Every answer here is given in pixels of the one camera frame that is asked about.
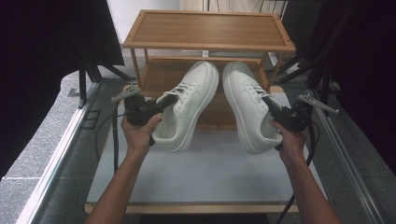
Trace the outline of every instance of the wrist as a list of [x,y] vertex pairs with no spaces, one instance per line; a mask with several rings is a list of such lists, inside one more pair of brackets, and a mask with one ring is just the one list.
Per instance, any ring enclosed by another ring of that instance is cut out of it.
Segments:
[[125,160],[134,161],[134,162],[143,162],[148,154],[148,150],[136,150],[133,148],[128,148]]
[[285,164],[286,168],[299,167],[306,165],[304,153],[302,151],[295,153],[281,153],[280,159]]

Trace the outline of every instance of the white table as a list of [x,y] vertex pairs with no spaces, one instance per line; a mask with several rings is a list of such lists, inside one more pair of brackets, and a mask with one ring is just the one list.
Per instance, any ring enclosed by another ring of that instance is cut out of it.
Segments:
[[[284,92],[273,93],[290,106]],[[119,126],[120,163],[126,142]],[[90,213],[113,176],[113,138],[109,132],[85,205]],[[310,169],[324,193],[313,163]],[[286,169],[275,149],[248,154],[237,131],[196,130],[190,147],[170,153],[154,145],[148,153],[127,213],[269,213],[281,212],[292,194]],[[294,205],[291,212],[297,212]]]

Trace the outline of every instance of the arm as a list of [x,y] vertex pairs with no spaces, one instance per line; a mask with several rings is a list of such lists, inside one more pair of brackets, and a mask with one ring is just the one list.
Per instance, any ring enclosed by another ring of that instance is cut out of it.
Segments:
[[293,133],[271,121],[283,134],[280,159],[286,166],[303,223],[341,223],[320,191],[304,159],[307,132]]
[[160,119],[161,114],[153,116],[143,127],[132,126],[126,118],[122,119],[121,127],[128,144],[128,151],[86,223],[123,221],[140,167],[149,152],[149,135]]

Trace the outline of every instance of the white tabletop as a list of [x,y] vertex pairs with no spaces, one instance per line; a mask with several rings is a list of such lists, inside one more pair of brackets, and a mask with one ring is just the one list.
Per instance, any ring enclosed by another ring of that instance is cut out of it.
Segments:
[[[286,94],[273,93],[285,106]],[[120,163],[127,148],[120,128]],[[113,138],[106,147],[92,181],[87,203],[96,203],[113,176]],[[310,169],[324,193],[313,163]],[[170,153],[154,145],[148,153],[131,196],[131,203],[273,203],[285,204],[292,194],[278,151],[248,154],[237,131],[196,130],[190,147]]]

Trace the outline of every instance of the shoe sole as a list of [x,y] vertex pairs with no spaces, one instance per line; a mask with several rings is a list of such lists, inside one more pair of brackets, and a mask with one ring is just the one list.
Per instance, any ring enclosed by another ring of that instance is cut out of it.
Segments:
[[231,90],[231,80],[227,78],[230,74],[230,67],[227,65],[224,68],[222,74],[222,82],[223,82],[223,89],[225,97],[230,104],[231,108],[233,109],[233,113],[235,114],[236,119],[236,129],[238,131],[239,142],[243,145],[243,147],[247,150],[250,154],[259,154],[262,153],[259,150],[254,149],[253,145],[250,144],[250,140],[248,138],[248,133],[246,132],[246,125],[245,122],[242,120],[241,111],[239,110],[238,105],[236,104],[236,100],[233,97],[233,93]]
[[183,138],[183,141],[181,142],[180,147],[178,147],[177,149],[172,150],[170,152],[183,152],[189,147],[199,116],[204,111],[204,109],[209,105],[210,101],[212,101],[213,97],[215,96],[216,89],[218,88],[218,85],[219,85],[219,71],[213,63],[211,63],[211,65],[217,71],[217,75],[213,76],[212,85],[210,86],[209,93],[206,95],[206,98],[201,103],[201,106],[198,108],[197,112],[194,114],[194,117],[192,118],[192,123],[190,124],[189,129],[187,130],[187,134]]

